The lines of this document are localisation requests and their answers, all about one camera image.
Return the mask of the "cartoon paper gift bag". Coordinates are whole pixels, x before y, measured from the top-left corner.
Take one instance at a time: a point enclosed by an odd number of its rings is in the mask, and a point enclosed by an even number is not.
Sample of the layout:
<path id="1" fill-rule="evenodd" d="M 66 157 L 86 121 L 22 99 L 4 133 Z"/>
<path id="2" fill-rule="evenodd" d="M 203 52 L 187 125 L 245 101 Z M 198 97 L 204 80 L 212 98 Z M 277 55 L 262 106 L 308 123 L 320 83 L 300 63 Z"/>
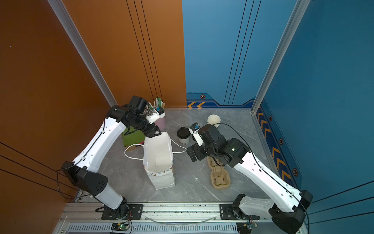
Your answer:
<path id="1" fill-rule="evenodd" d="M 173 155 L 177 154 L 172 149 L 172 144 L 177 144 L 167 132 L 159 136 L 146 137 L 143 144 L 133 144 L 127 147 L 124 155 L 132 160 L 143 162 L 144 169 L 156 190 L 175 186 L 173 172 Z M 133 146 L 143 148 L 143 158 L 133 158 L 127 155 L 127 150 Z"/>

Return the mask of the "pulp cup carrier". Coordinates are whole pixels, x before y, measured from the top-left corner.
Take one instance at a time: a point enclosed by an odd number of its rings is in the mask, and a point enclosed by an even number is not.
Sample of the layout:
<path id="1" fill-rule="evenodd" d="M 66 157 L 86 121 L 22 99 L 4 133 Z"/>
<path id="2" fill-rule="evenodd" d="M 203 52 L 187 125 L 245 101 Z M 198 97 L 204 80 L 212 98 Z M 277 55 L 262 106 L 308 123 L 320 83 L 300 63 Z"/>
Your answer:
<path id="1" fill-rule="evenodd" d="M 207 158 L 208 167 L 211 169 L 210 179 L 212 186 L 217 190 L 227 189 L 231 185 L 228 171 L 219 166 L 212 157 Z"/>

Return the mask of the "stack of paper cups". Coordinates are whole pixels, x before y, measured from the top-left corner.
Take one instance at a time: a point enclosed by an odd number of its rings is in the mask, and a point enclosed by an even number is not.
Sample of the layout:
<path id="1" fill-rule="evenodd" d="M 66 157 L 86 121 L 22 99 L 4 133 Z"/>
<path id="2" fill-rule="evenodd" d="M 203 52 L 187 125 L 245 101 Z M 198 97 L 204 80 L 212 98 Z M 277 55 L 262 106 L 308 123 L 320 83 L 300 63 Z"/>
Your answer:
<path id="1" fill-rule="evenodd" d="M 212 114 L 207 117 L 207 124 L 211 124 L 218 128 L 221 123 L 221 118 L 218 115 Z"/>

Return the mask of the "white paper coffee cup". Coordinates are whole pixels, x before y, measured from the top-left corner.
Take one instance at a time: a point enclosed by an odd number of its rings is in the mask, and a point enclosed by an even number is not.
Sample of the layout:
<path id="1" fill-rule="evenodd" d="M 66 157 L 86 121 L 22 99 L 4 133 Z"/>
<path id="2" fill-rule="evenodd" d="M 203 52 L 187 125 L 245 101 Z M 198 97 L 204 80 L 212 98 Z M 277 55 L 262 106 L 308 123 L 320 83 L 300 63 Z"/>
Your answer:
<path id="1" fill-rule="evenodd" d="M 187 138 L 180 138 L 179 137 L 178 139 L 179 139 L 180 144 L 183 145 L 183 146 L 188 145 L 189 142 L 190 142 L 190 137 L 187 137 Z"/>

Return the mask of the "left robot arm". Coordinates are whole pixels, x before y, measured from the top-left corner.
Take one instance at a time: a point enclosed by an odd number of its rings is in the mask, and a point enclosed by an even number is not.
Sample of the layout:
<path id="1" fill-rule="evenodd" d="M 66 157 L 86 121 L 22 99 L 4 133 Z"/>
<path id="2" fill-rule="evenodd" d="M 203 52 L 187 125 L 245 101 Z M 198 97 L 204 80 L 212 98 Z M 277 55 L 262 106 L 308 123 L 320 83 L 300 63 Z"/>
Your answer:
<path id="1" fill-rule="evenodd" d="M 138 96 L 133 96 L 126 105 L 112 106 L 90 143 L 73 162 L 64 162 L 61 171 L 73 185 L 100 201 L 104 210 L 111 212 L 114 218 L 125 218 L 129 212 L 127 200 L 109 185 L 108 178 L 98 170 L 113 143 L 127 127 L 133 127 L 146 137 L 159 136 L 161 131 L 155 122 L 164 116 L 162 107 L 151 106 Z"/>

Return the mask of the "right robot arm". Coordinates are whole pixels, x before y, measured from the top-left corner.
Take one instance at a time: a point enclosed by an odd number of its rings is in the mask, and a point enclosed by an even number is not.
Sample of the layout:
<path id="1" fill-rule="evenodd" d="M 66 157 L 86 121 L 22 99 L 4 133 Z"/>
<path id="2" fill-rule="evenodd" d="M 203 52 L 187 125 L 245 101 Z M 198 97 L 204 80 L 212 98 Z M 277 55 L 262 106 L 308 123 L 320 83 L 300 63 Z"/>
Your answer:
<path id="1" fill-rule="evenodd" d="M 187 149 L 193 162 L 211 157 L 215 166 L 229 166 L 242 173 L 261 188 L 267 199 L 255 199 L 239 194 L 230 211 L 236 219 L 254 222 L 255 217 L 266 218 L 287 234 L 295 234 L 309 220 L 307 208 L 313 196 L 307 190 L 298 190 L 266 167 L 252 152 L 244 139 L 227 140 L 211 124 L 189 128 L 196 143 Z"/>

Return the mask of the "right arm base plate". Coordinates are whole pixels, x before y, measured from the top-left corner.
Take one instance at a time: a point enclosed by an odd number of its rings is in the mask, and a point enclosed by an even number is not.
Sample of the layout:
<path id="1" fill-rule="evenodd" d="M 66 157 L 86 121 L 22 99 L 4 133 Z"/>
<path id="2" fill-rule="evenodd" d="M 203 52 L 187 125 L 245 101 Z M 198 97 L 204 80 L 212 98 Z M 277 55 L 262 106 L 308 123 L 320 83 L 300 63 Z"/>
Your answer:
<path id="1" fill-rule="evenodd" d="M 246 215 L 239 211 L 239 209 L 234 209 L 232 204 L 220 204 L 219 210 L 221 220 L 260 220 L 260 217 L 257 215 Z"/>

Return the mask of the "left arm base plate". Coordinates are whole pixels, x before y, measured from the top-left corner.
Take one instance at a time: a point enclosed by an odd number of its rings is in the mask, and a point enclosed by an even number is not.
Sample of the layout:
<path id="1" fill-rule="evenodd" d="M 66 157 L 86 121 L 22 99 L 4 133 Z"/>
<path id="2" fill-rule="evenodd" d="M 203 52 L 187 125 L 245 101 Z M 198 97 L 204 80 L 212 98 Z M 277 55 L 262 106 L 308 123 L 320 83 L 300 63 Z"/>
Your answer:
<path id="1" fill-rule="evenodd" d="M 143 207 L 142 204 L 125 204 L 113 210 L 104 205 L 101 220 L 140 220 Z"/>

